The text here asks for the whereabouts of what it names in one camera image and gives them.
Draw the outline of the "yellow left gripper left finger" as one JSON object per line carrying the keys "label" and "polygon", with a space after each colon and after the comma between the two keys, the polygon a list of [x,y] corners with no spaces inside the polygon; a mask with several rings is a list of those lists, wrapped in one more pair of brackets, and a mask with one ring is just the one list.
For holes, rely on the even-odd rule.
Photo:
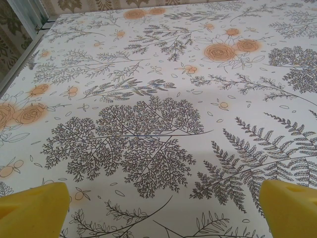
{"label": "yellow left gripper left finger", "polygon": [[70,196],[63,182],[54,182],[0,199],[2,238],[57,238]]}

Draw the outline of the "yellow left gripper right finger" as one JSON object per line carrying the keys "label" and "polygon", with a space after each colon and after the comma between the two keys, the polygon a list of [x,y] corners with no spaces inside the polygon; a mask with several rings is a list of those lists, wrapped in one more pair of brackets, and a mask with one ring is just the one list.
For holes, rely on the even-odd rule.
{"label": "yellow left gripper right finger", "polygon": [[259,202],[273,238],[317,237],[317,190],[265,180]]}

